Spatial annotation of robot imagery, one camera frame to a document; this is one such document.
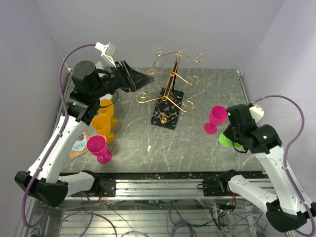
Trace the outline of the pink wine glass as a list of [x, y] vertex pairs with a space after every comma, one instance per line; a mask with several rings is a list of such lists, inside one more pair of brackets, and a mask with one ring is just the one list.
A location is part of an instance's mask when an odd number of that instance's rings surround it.
[[96, 156], [97, 161], [101, 164], [107, 164], [112, 159], [112, 153], [108, 150], [108, 144], [105, 137], [95, 135], [90, 137], [87, 142], [88, 151]]
[[223, 124], [228, 117], [226, 108], [220, 105], [214, 106], [210, 111], [209, 122], [204, 125], [204, 131], [207, 134], [214, 135], [218, 126]]

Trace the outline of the pink wine glass back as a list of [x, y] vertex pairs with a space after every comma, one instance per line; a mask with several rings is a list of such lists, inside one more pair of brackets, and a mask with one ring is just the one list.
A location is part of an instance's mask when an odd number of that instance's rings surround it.
[[209, 122], [204, 125], [204, 131], [207, 134], [214, 135], [218, 126], [223, 124], [228, 117], [226, 108], [220, 105], [214, 106], [210, 111]]

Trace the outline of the green wine glass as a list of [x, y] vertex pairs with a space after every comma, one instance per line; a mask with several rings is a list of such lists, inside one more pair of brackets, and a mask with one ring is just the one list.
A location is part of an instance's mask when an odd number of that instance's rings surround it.
[[220, 144], [223, 146], [223, 147], [226, 147], [226, 148], [229, 148], [229, 147], [237, 147], [237, 148], [241, 148], [242, 145], [240, 145], [239, 143], [235, 143], [235, 142], [232, 142], [232, 140], [228, 139], [224, 133], [221, 133], [220, 136], [219, 136], [219, 142]]

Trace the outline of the yellow wine glass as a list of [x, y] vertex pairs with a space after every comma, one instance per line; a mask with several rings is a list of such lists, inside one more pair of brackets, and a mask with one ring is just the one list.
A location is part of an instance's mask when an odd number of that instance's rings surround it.
[[91, 122], [92, 128], [97, 134], [102, 135], [108, 144], [114, 142], [115, 135], [111, 132], [112, 126], [110, 118], [106, 115], [97, 115]]
[[111, 127], [115, 127], [117, 125], [117, 119], [114, 117], [114, 104], [109, 99], [103, 99], [100, 101], [100, 108], [98, 110], [98, 114], [106, 115], [110, 119]]

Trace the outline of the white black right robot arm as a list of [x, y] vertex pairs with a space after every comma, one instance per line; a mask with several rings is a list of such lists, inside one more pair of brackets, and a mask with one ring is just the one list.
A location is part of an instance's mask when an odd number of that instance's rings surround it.
[[274, 193], [265, 191], [231, 169], [221, 175], [218, 191], [223, 195], [238, 194], [265, 213], [269, 223], [285, 233], [304, 226], [316, 215], [316, 204], [307, 197], [285, 159], [277, 131], [268, 124], [258, 126], [248, 105], [226, 109], [229, 126], [224, 131], [233, 144], [258, 159], [273, 185]]

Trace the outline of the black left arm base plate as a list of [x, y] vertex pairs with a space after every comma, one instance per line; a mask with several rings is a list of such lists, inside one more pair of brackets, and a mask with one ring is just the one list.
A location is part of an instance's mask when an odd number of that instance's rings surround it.
[[88, 187], [80, 187], [79, 191], [84, 192], [88, 196], [103, 195], [105, 197], [114, 197], [116, 194], [116, 181], [107, 176], [95, 173], [89, 170], [83, 170], [82, 174], [92, 177], [93, 182]]

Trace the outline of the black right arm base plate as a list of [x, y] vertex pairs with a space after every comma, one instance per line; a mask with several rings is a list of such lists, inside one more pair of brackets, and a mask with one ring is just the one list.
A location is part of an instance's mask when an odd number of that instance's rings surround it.
[[228, 181], [241, 174], [242, 172], [233, 169], [225, 172], [198, 172], [197, 178], [202, 181], [197, 185], [197, 189], [202, 190], [205, 197], [232, 196]]

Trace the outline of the pink wine glass front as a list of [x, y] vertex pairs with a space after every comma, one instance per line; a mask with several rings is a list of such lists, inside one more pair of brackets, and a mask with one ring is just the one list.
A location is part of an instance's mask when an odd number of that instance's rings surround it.
[[107, 164], [112, 159], [112, 153], [108, 150], [108, 144], [105, 137], [95, 135], [90, 137], [87, 142], [88, 151], [96, 156], [97, 161], [101, 164]]

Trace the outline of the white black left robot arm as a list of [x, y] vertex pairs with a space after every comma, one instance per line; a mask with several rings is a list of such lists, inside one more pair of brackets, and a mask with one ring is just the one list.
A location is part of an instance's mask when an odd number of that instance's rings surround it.
[[18, 171], [14, 178], [26, 195], [51, 207], [81, 191], [89, 196], [100, 192], [100, 178], [92, 171], [60, 176], [75, 141], [96, 116], [100, 98], [118, 89], [135, 92], [154, 81], [152, 76], [132, 69], [124, 60], [116, 62], [110, 72], [96, 68], [91, 61], [81, 61], [73, 69], [71, 79], [75, 87], [50, 140], [33, 165], [27, 171]]

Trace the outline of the black gold wine glass rack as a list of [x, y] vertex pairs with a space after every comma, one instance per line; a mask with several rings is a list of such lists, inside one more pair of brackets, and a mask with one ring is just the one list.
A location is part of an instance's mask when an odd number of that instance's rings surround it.
[[176, 79], [180, 79], [188, 85], [197, 85], [199, 83], [199, 77], [196, 75], [191, 75], [188, 79], [185, 79], [178, 74], [181, 57], [186, 56], [190, 60], [200, 63], [204, 60], [204, 55], [197, 53], [194, 57], [191, 57], [180, 50], [165, 53], [164, 49], [161, 47], [155, 49], [154, 53], [157, 57], [170, 54], [176, 55], [176, 60], [171, 71], [166, 73], [166, 75], [169, 76], [167, 85], [160, 90], [159, 96], [155, 99], [148, 99], [148, 95], [145, 92], [138, 93], [135, 99], [139, 104], [155, 101], [156, 105], [151, 117], [151, 124], [174, 130], [176, 128], [180, 112], [189, 113], [194, 109], [192, 101], [183, 100], [184, 92], [175, 89]]

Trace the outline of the clear wine glass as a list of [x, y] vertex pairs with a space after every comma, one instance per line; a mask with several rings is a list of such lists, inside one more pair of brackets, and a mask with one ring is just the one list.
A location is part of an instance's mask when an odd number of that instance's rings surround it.
[[152, 47], [152, 51], [154, 52], [154, 54], [157, 56], [156, 60], [152, 63], [152, 68], [157, 70], [157, 71], [161, 71], [164, 68], [163, 62], [160, 58], [159, 55], [162, 55], [162, 53], [164, 52], [164, 47], [162, 45], [154, 45]]

